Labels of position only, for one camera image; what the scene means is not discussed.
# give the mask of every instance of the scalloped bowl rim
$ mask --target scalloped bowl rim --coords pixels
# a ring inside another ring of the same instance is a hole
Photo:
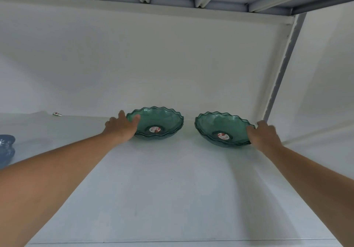
[[[164,137],[166,136],[167,134],[172,134],[174,135],[177,131],[179,131],[182,127],[183,127],[183,124],[184,124],[184,116],[181,115],[180,112],[177,112],[175,109],[167,109],[166,107],[157,107],[157,106],[152,106],[152,107],[143,107],[141,109],[135,109],[134,111],[132,111],[131,113],[127,113],[126,117],[128,117],[128,115],[132,115],[133,113],[135,112],[139,112],[139,111],[142,111],[143,109],[164,109],[166,111],[169,111],[169,112],[174,112],[176,115],[178,115],[181,119],[182,119],[182,124],[173,130],[173,132],[167,132],[165,134],[151,134],[151,135],[145,135],[143,133],[140,133],[140,132],[135,132],[135,135],[141,135],[141,136],[144,136],[144,137]]]
[[[256,128],[255,125],[251,124],[247,119],[243,119],[241,118],[240,116],[238,115],[232,115],[232,114],[229,114],[229,113],[220,113],[218,111],[215,111],[215,112],[206,112],[204,114],[199,114],[195,120],[194,120],[194,126],[195,128],[197,129],[197,131],[202,135],[202,136],[206,136],[208,137],[210,140],[214,141],[214,142],[220,142],[220,143],[223,143],[223,144],[226,144],[226,145],[237,145],[237,146],[242,146],[242,145],[249,145],[251,144],[251,142],[248,140],[247,142],[245,143],[237,143],[237,142],[225,142],[225,141],[219,141],[219,140],[216,140],[214,139],[213,137],[209,136],[208,134],[204,133],[200,128],[198,128],[197,126],[197,119],[200,118],[202,115],[209,115],[209,114],[222,114],[222,115],[229,115],[229,116],[232,116],[232,117],[235,117],[235,118],[238,118],[240,119],[242,122],[245,122],[245,123],[248,123],[250,126]]]

